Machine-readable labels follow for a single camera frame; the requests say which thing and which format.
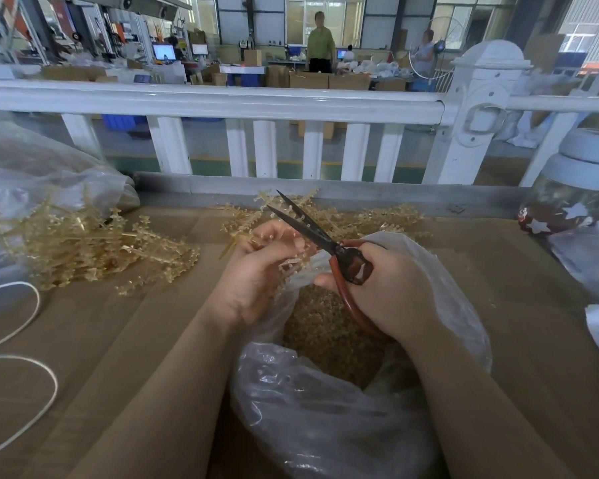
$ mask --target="factory floor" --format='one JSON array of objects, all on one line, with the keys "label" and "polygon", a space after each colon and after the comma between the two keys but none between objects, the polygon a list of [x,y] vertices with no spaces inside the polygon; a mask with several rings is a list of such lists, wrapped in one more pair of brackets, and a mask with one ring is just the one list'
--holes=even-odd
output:
[{"label": "factory floor", "polygon": [[[46,135],[59,142],[72,145],[62,119],[48,114],[18,114],[18,125]],[[107,159],[120,171],[159,171],[149,128],[141,124],[135,135],[111,131],[101,119],[93,119],[96,134]],[[191,158],[193,173],[197,175],[229,176],[229,147],[224,120],[206,122],[183,119],[184,137]],[[247,153],[249,173],[255,176],[255,149],[252,125],[247,121]],[[363,180],[372,181],[383,134],[382,124],[371,124]],[[322,150],[322,178],[340,179],[346,130],[338,128],[331,140],[325,140]],[[426,126],[408,126],[404,131],[397,159],[395,183],[421,183],[434,134]],[[298,127],[289,121],[277,121],[278,176],[301,178],[303,137]],[[514,147],[505,142],[493,142],[477,184],[516,185],[523,175],[531,150]]]}]

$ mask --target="scissor handle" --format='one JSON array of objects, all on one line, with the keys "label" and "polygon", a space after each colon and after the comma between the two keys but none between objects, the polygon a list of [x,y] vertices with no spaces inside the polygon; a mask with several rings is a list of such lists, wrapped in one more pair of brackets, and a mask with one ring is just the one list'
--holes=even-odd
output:
[{"label": "scissor handle", "polygon": [[[342,242],[342,246],[344,247],[359,247],[362,245],[365,240],[345,240]],[[336,256],[331,257],[328,260],[329,265],[331,266],[331,271],[333,272],[333,277],[335,278],[335,284],[337,286],[337,291],[342,297],[343,305],[346,307],[347,311],[351,315],[351,317],[357,322],[362,331],[368,333],[369,335],[374,336],[384,342],[390,342],[392,339],[385,334],[382,330],[380,330],[374,322],[370,320],[366,314],[364,314],[359,306],[352,298],[351,291],[348,289],[348,283],[343,276],[342,270],[339,266],[339,261]],[[362,273],[361,280],[357,280],[354,283],[357,285],[361,285],[364,283],[370,274],[373,272],[373,265],[364,259],[364,270]]]}]

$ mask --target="white railing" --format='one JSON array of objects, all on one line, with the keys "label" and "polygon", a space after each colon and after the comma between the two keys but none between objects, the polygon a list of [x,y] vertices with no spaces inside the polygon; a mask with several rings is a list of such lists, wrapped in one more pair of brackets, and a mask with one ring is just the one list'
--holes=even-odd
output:
[{"label": "white railing", "polygon": [[277,119],[305,120],[303,178],[319,179],[323,121],[348,123],[342,180],[360,181],[371,123],[384,125],[375,181],[391,182],[405,124],[439,126],[423,183],[472,184],[508,110],[559,112],[522,186],[572,128],[577,112],[599,112],[599,97],[513,96],[529,62],[518,47],[489,41],[456,59],[446,93],[359,92],[0,80],[0,112],[60,113],[74,144],[104,158],[90,114],[146,115],[162,172],[192,174],[181,117],[226,120],[231,175],[248,176],[245,120],[253,120],[257,177],[277,177]]}]

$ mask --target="fan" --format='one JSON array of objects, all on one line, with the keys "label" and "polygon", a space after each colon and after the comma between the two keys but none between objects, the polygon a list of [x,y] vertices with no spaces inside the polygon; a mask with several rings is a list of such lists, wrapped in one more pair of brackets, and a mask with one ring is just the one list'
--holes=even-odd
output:
[{"label": "fan", "polygon": [[[411,47],[408,52],[408,59],[411,64],[411,68],[415,75],[421,79],[423,83],[425,83],[425,88],[423,87],[421,90],[425,90],[426,92],[433,90],[433,86],[448,85],[446,82],[450,81],[452,75],[449,72],[441,71],[441,68],[444,64],[446,49],[461,48],[464,37],[464,26],[458,22],[456,18],[452,18],[450,16],[436,16],[429,21],[428,26],[435,33],[434,38],[431,40],[431,49],[424,48],[423,40],[419,39],[411,43]],[[432,51],[432,63],[418,60],[417,53],[421,52],[422,50]],[[438,80],[442,78],[446,78],[443,83],[441,83],[442,81]]]}]

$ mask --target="jar lid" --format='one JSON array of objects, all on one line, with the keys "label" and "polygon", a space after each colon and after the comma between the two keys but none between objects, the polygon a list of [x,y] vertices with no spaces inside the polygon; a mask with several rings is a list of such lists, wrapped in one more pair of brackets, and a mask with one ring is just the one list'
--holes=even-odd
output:
[{"label": "jar lid", "polygon": [[599,163],[599,129],[573,129],[561,141],[559,152],[578,160]]}]

